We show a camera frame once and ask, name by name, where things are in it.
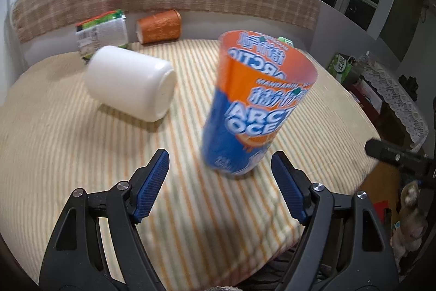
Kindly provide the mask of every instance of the metal bolt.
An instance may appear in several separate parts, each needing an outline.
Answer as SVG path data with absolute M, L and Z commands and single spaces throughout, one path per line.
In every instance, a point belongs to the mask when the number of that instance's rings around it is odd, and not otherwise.
M 322 191 L 324 190 L 324 185 L 322 185 L 321 183 L 313 183 L 312 189 L 315 191 Z
M 368 194 L 366 192 L 360 190 L 360 191 L 357 192 L 357 197 L 359 199 L 366 199 L 368 197 Z
M 129 187 L 129 182 L 128 181 L 120 181 L 117 185 L 116 188 L 118 190 L 126 190 Z
M 82 188 L 77 188 L 76 190 L 73 191 L 73 196 L 74 197 L 79 197 L 83 195 L 83 189 Z

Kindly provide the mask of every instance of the white cylinder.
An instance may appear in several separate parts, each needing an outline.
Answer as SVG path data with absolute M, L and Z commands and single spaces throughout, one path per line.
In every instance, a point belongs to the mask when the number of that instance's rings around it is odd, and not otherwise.
M 104 46 L 88 63 L 84 83 L 94 99 L 154 122 L 164 117 L 169 108 L 176 74 L 164 59 Z

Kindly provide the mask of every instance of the round table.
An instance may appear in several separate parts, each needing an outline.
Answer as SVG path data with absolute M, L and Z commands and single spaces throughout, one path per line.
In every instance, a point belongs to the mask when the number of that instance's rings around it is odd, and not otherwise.
M 177 73 L 169 112 L 155 123 L 92 99 L 77 53 L 37 63 L 12 86 L 0 108 L 0 233 L 34 280 L 71 191 L 109 189 L 146 165 L 158 148 L 169 152 L 171 165 L 138 231 L 167 290 L 236 284 L 298 241 L 302 228 L 270 171 L 275 151 L 283 150 L 311 181 L 334 192 L 353 193 L 372 171 L 376 161 L 364 145 L 378 137 L 375 128 L 310 56 L 318 80 L 253 173 L 235 180 L 204 166 L 199 148 L 218 46 L 213 40 L 132 45 L 169 60 Z M 122 280 L 104 223 L 102 235 L 111 273 Z

